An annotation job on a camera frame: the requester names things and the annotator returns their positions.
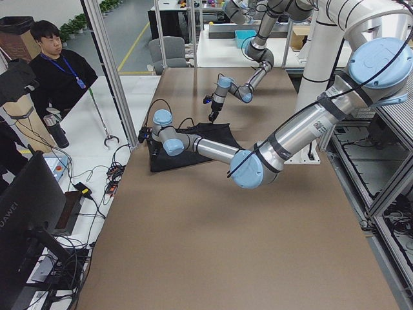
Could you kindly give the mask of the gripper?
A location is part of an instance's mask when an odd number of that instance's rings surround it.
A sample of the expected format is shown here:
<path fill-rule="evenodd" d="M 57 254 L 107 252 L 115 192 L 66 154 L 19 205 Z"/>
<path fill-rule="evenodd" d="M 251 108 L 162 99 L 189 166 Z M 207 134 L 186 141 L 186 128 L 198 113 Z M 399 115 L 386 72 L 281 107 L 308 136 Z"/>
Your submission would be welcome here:
<path fill-rule="evenodd" d="M 211 122 L 211 123 L 215 122 L 215 120 L 219 116 L 219 113 L 221 112 L 222 108 L 223 108 L 223 103 L 218 103 L 218 102 L 215 102 L 215 101 L 213 101 L 211 103 L 212 111 L 208 115 L 209 122 Z"/>
<path fill-rule="evenodd" d="M 157 141 L 149 141 L 148 142 L 148 150 L 149 150 L 149 155 L 150 158 L 157 158 L 159 156 L 159 153 L 161 151 L 161 143 Z"/>

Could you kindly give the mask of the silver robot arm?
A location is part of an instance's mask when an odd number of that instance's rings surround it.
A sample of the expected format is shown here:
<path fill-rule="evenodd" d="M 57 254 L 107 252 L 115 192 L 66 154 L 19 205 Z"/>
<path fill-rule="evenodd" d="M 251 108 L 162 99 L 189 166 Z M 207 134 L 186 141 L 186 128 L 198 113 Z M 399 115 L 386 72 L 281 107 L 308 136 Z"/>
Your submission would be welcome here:
<path fill-rule="evenodd" d="M 274 66 L 267 39 L 282 15 L 304 21 L 312 13 L 314 32 L 305 65 L 306 73 L 315 73 L 318 81 L 328 81 L 322 65 L 332 67 L 333 60 L 320 52 L 338 49 L 349 42 L 352 54 L 346 67 L 335 76 L 331 87 L 322 90 L 315 101 L 299 104 L 296 112 L 263 141 L 247 150 L 214 142 L 197 134 L 178 132 L 172 126 L 172 114 L 155 112 L 151 137 L 169 156 L 192 151 L 229 164 L 227 176 L 240 187 L 254 189 L 273 182 L 285 163 L 315 139 L 332 129 L 353 110 L 395 105 L 407 100 L 406 82 L 412 70 L 412 51 L 407 43 L 412 36 L 412 10 L 403 1 L 269 1 L 256 36 L 245 53 L 257 61 L 258 68 L 245 86 L 222 76 L 210 97 L 215 120 L 227 94 L 244 103 L 252 100 L 253 88 Z"/>
<path fill-rule="evenodd" d="M 211 96 L 204 98 L 203 103 L 211 104 L 209 122 L 213 123 L 221 111 L 225 98 L 231 93 L 243 103 L 250 103 L 253 91 L 261 80 L 274 67 L 274 55 L 266 47 L 267 39 L 280 16 L 288 16 L 291 20 L 301 22 L 310 16 L 314 7 L 306 1 L 267 1 L 257 4 L 255 11 L 262 13 L 261 23 L 254 37 L 248 37 L 242 43 L 247 58 L 257 63 L 257 68 L 250 79 L 243 85 L 237 85 L 231 77 L 221 75 L 217 79 L 216 90 Z"/>

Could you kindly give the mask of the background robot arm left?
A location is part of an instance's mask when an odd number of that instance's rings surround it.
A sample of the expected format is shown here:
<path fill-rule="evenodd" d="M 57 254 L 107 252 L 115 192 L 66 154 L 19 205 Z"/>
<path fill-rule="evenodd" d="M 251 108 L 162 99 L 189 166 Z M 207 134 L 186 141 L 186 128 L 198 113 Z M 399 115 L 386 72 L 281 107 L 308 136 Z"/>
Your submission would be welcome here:
<path fill-rule="evenodd" d="M 233 22 L 238 24 L 247 22 L 247 7 L 240 1 L 226 1 L 223 5 L 223 10 Z M 183 38 L 166 37 L 165 39 L 172 44 L 172 53 L 174 55 L 171 58 L 167 58 L 166 62 L 173 68 L 181 68 L 184 65 Z M 211 104 L 212 112 L 208 117 L 210 124 L 213 124 L 219 115 L 225 98 L 230 92 L 232 83 L 233 80 L 229 77 L 220 77 L 215 92 L 204 99 L 205 103 Z M 172 124 L 172 113 L 170 109 L 159 110 L 154 116 L 159 116 L 161 119 L 159 121 L 154 120 L 155 127 L 152 129 L 147 127 L 148 121 L 145 121 L 139 131 L 138 142 L 142 143 L 145 140 L 154 140 L 163 145 L 163 148 L 169 156 L 177 156 L 184 150 L 193 149 L 194 145 L 201 141 L 200 135 L 185 132 L 180 133 L 177 129 L 170 126 Z"/>

